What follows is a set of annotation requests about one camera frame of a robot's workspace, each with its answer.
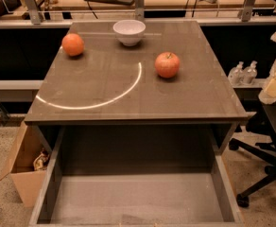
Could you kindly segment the red apple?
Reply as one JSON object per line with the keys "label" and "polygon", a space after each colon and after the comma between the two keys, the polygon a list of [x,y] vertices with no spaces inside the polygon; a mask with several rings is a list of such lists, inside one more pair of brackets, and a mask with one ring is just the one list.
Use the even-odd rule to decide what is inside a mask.
{"label": "red apple", "polygon": [[154,66],[160,77],[171,79],[179,72],[180,59],[175,53],[164,52],[157,56]]}

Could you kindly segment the open grey top drawer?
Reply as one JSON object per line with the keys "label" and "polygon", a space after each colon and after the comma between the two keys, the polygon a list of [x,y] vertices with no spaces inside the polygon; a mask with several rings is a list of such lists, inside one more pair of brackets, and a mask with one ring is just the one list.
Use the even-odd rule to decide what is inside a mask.
{"label": "open grey top drawer", "polygon": [[244,227],[213,133],[60,130],[29,227]]}

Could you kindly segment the grey cabinet with glass top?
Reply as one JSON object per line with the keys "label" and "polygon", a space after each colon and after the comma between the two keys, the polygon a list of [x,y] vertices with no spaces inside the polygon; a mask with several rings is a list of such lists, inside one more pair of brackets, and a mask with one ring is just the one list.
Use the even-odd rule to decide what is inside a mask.
{"label": "grey cabinet with glass top", "polygon": [[[78,22],[70,29],[85,42],[72,59],[58,52],[35,96],[26,123],[206,124],[225,148],[247,114],[198,22],[148,20],[140,43],[122,45],[111,21]],[[160,77],[155,60],[175,53],[180,69]]]}

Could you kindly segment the crumpled item in box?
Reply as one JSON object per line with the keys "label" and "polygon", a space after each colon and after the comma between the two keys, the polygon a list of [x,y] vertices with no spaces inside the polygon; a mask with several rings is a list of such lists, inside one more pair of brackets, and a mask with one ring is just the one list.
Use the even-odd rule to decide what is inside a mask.
{"label": "crumpled item in box", "polygon": [[33,161],[35,171],[46,170],[50,154],[43,148],[40,155]]}

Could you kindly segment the orange fruit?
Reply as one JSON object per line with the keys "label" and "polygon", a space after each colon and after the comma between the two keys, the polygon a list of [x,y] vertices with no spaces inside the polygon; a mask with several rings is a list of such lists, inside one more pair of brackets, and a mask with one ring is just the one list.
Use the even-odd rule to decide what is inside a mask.
{"label": "orange fruit", "polygon": [[78,56],[84,50],[84,42],[76,33],[69,33],[62,39],[61,46],[64,52],[71,56]]}

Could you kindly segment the clear pump bottle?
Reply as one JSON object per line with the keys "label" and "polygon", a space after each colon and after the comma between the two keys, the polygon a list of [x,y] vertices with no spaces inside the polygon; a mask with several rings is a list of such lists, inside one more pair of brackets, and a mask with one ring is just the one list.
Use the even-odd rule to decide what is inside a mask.
{"label": "clear pump bottle", "polygon": [[245,85],[252,84],[253,80],[257,76],[257,69],[256,69],[257,61],[252,61],[250,66],[246,67],[243,70],[243,78],[242,83]]}
{"label": "clear pump bottle", "polygon": [[243,62],[240,61],[234,68],[231,69],[228,79],[231,85],[238,85],[240,83],[243,73]]}

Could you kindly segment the cardboard box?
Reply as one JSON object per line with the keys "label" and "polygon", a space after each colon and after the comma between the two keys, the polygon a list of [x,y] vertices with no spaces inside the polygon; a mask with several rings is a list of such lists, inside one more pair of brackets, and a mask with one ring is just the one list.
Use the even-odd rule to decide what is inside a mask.
{"label": "cardboard box", "polygon": [[35,205],[43,185],[46,171],[35,170],[33,166],[43,149],[51,152],[40,131],[22,122],[0,173],[0,181],[11,177],[24,207]]}

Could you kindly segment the black office chair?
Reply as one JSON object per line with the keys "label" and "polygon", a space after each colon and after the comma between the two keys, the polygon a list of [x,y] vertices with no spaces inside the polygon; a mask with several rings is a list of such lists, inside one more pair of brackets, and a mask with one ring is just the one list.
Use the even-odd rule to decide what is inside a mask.
{"label": "black office chair", "polygon": [[262,102],[257,113],[249,119],[246,130],[267,135],[270,141],[268,143],[257,142],[255,146],[235,138],[229,142],[230,150],[242,148],[267,162],[265,166],[267,176],[236,196],[237,204],[245,208],[249,206],[249,195],[276,181],[276,102],[272,104]]}

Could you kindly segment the clear pump bottle left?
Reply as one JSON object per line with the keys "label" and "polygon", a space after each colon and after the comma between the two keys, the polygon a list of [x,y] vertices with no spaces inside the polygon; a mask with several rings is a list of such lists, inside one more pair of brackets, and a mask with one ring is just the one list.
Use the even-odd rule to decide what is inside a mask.
{"label": "clear pump bottle left", "polygon": [[228,79],[231,85],[238,85],[240,83],[243,73],[243,62],[240,61],[234,68],[231,69]]}

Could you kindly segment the white bowl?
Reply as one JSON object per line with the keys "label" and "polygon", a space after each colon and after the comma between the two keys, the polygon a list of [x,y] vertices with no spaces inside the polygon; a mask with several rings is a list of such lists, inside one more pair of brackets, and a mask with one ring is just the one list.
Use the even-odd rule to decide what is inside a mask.
{"label": "white bowl", "polygon": [[138,20],[121,20],[116,22],[112,28],[121,44],[134,46],[142,40],[146,25]]}

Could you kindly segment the clear pump bottle right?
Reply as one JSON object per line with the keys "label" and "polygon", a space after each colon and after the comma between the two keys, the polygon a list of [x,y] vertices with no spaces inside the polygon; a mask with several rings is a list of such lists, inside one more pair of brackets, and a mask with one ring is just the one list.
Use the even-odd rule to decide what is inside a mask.
{"label": "clear pump bottle right", "polygon": [[257,76],[257,69],[256,69],[257,61],[252,61],[250,66],[246,67],[243,70],[243,78],[242,83],[245,85],[252,84],[253,80]]}

